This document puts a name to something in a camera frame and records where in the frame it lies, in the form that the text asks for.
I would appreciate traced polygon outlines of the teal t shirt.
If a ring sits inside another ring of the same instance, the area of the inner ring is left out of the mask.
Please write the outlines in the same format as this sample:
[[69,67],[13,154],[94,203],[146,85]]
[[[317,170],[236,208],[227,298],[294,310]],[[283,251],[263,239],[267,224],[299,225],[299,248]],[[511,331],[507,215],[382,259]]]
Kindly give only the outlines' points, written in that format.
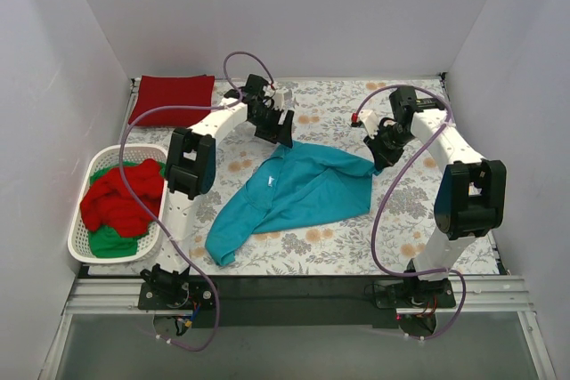
[[219,266],[253,234],[340,222],[371,210],[374,163],[329,146],[279,146],[214,220],[205,248]]

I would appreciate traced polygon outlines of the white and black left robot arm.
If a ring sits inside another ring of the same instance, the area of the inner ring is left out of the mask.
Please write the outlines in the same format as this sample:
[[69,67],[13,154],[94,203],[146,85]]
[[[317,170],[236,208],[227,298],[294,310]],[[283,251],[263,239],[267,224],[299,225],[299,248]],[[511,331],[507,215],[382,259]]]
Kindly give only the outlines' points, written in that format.
[[179,277],[191,270],[203,274],[184,245],[201,200],[216,178],[216,145],[236,126],[249,122],[257,138],[293,146],[294,112],[285,108],[284,96],[276,93],[274,85],[272,77],[251,74],[245,85],[234,85],[198,124],[176,128],[171,134],[165,171],[167,213],[157,225],[172,248],[159,255],[151,271],[141,274],[169,308],[181,308],[189,300],[190,289]]

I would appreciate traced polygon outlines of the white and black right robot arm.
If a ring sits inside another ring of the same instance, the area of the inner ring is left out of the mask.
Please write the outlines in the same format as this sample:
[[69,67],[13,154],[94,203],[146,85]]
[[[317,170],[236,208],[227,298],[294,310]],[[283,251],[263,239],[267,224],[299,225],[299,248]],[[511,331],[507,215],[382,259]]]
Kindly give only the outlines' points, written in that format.
[[474,150],[456,129],[446,100],[414,85],[387,86],[390,117],[379,117],[359,106],[353,127],[363,127],[363,140],[374,166],[394,166],[405,146],[419,140],[442,173],[434,203],[435,229],[426,246],[402,273],[383,268],[388,278],[372,290],[391,308],[452,308],[449,280],[453,266],[477,239],[498,228],[503,220],[506,166]]

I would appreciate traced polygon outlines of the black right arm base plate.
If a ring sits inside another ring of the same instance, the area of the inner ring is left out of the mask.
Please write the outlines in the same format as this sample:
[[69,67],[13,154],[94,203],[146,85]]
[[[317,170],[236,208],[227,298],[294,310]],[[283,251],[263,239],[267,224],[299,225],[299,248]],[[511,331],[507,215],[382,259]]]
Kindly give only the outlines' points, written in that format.
[[456,305],[450,280],[426,281],[418,278],[387,277],[371,283],[375,303],[382,308],[451,309]]

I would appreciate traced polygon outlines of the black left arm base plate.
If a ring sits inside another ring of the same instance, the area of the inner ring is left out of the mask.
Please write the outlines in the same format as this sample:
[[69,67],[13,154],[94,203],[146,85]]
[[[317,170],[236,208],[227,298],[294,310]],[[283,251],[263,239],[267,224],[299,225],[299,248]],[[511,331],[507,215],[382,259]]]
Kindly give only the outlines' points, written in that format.
[[190,276],[187,271],[167,272],[160,268],[141,272],[137,308],[146,311],[201,309],[214,310],[214,293],[202,277]]

